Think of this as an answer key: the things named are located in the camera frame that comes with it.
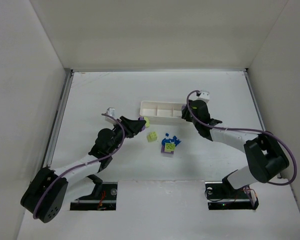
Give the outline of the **light green lego brick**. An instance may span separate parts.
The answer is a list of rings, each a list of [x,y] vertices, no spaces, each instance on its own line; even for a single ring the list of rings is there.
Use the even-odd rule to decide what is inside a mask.
[[[146,138],[147,138],[147,141],[148,141],[149,143],[151,143],[151,142],[157,141],[158,136],[157,136],[157,133],[156,133],[155,131],[152,131],[152,132],[150,132],[150,133],[146,136]]]

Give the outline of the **blue lego piece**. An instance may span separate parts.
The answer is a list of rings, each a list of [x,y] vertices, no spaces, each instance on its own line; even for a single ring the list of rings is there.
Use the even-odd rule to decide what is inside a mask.
[[[165,138],[161,141],[161,145],[164,147],[166,143],[168,144],[174,144],[175,146],[178,146],[182,141],[177,138],[175,135],[172,138],[169,138],[169,134],[165,134]]]

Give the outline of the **purple lego piece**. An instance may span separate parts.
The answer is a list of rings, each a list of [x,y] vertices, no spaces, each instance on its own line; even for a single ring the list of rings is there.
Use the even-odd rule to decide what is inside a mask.
[[[165,147],[164,146],[161,147],[160,152],[162,154],[164,154],[164,155],[171,155],[172,156],[174,154],[174,151],[165,151]]]

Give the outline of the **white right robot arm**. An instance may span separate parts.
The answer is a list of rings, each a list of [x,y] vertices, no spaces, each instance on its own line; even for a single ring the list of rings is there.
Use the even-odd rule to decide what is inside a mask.
[[[237,169],[222,179],[226,193],[233,193],[253,183],[268,183],[289,167],[289,160],[270,133],[249,133],[222,127],[222,121],[211,118],[202,99],[188,100],[182,109],[182,119],[193,123],[199,135],[211,142],[223,143],[245,154],[247,166]]]

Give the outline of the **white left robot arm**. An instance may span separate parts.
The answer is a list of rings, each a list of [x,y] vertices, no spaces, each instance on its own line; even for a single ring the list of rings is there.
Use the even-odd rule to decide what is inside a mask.
[[[101,129],[86,156],[57,169],[44,167],[38,171],[20,200],[34,219],[50,222],[68,202],[85,196],[97,197],[103,181],[97,173],[113,160],[126,138],[133,138],[146,128],[146,120],[115,119],[113,128]]]

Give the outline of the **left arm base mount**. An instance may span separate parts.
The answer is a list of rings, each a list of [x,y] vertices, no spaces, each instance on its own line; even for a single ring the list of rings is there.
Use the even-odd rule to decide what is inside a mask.
[[[101,190],[94,189],[70,203],[70,211],[115,211],[117,208],[118,182],[104,182]]]

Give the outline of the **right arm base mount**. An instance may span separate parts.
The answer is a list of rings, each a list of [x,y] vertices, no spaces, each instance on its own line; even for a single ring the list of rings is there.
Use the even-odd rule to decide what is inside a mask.
[[[230,190],[221,181],[205,182],[205,198],[210,211],[253,210],[259,207],[259,198],[254,189],[246,185]]]

